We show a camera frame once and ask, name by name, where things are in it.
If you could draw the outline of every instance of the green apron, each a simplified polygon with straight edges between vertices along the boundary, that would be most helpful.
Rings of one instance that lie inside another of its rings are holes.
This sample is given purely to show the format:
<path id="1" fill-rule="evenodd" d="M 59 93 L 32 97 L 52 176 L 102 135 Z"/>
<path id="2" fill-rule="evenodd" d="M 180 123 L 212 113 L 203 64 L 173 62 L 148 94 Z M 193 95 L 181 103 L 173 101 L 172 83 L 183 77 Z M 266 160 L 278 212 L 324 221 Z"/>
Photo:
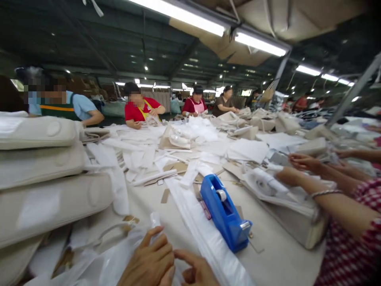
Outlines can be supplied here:
<path id="1" fill-rule="evenodd" d="M 42 116 L 54 116 L 66 118 L 74 121 L 82 121 L 74 112 L 73 98 L 76 93 L 73 93 L 68 104 L 41 104 Z M 91 125 L 87 127 L 97 127 L 98 125 Z"/>

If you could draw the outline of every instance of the brown shirt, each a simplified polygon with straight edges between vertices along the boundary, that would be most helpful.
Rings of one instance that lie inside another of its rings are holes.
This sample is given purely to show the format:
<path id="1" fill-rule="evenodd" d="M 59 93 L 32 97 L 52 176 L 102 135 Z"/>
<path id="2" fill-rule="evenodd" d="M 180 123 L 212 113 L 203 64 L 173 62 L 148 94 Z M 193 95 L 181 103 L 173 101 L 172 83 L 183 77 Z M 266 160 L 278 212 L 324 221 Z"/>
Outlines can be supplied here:
<path id="1" fill-rule="evenodd" d="M 218 108 L 218 105 L 222 104 L 224 107 L 234 107 L 233 102 L 231 101 L 231 98 L 229 98 L 226 102 L 223 99 L 223 96 L 221 95 L 220 97 L 216 98 L 216 101 L 214 103 L 213 111 L 212 114 L 215 117 L 218 117 L 224 113 L 227 113 L 227 111 L 222 111 Z"/>

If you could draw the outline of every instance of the red plaid shirt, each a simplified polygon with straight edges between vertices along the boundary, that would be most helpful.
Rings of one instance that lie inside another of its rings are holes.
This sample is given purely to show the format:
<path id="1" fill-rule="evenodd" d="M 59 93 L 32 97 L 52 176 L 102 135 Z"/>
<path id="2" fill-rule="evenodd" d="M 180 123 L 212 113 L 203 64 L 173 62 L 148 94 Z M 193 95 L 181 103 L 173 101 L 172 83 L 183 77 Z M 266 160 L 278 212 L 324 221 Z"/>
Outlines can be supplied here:
<path id="1" fill-rule="evenodd" d="M 381 213 L 381 178 L 362 183 L 354 199 Z M 359 286 L 375 275 L 381 257 L 381 216 L 371 222 L 356 241 L 332 220 L 327 233 L 327 249 L 315 286 Z"/>

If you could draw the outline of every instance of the tape roll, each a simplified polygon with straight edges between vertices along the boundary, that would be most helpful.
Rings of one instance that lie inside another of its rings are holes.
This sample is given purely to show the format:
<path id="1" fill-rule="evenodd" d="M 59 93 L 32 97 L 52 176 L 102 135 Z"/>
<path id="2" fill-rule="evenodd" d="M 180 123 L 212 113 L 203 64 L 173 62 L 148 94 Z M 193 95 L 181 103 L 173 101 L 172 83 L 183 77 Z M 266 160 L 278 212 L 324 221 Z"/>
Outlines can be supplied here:
<path id="1" fill-rule="evenodd" d="M 217 190 L 216 193 L 221 201 L 226 201 L 227 196 L 223 190 Z"/>

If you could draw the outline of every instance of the red shirt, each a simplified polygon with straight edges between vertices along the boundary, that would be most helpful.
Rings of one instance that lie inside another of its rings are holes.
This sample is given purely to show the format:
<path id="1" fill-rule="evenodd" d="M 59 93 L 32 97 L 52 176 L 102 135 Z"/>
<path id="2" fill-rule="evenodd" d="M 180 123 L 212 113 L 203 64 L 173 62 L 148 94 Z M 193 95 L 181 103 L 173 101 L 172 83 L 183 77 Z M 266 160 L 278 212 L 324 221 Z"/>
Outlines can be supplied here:
<path id="1" fill-rule="evenodd" d="M 295 102 L 295 110 L 296 111 L 302 111 L 303 109 L 307 108 L 307 102 L 308 99 L 306 97 L 301 97 Z"/>
<path id="2" fill-rule="evenodd" d="M 185 111 L 185 112 L 189 112 L 189 113 L 193 113 L 193 112 L 195 112 L 195 111 L 194 111 L 194 105 L 193 105 L 193 104 L 203 104 L 203 105 L 204 105 L 204 110 L 207 110 L 206 105 L 205 105 L 205 102 L 204 102 L 203 99 L 201 99 L 200 102 L 197 103 L 196 101 L 193 100 L 192 97 L 189 97 L 189 98 L 185 101 L 184 106 L 183 106 L 183 110 L 181 111 L 181 113 L 184 112 L 184 111 Z"/>
<path id="3" fill-rule="evenodd" d="M 152 108 L 158 108 L 160 106 L 160 103 L 158 103 L 156 100 L 152 98 L 143 97 L 143 99 L 146 102 L 148 102 Z M 149 113 L 150 111 L 151 109 L 149 108 L 149 106 L 146 103 L 144 103 L 143 112 Z M 134 105 L 132 101 L 129 101 L 124 107 L 124 114 L 126 121 L 131 119 L 133 119 L 134 121 L 146 121 L 142 112 L 139 110 L 137 106 Z"/>
<path id="4" fill-rule="evenodd" d="M 381 178 L 359 185 L 353 199 L 381 213 Z M 380 257 L 381 215 L 373 219 L 358 241 L 332 220 L 315 286 L 365 285 L 376 274 Z"/>

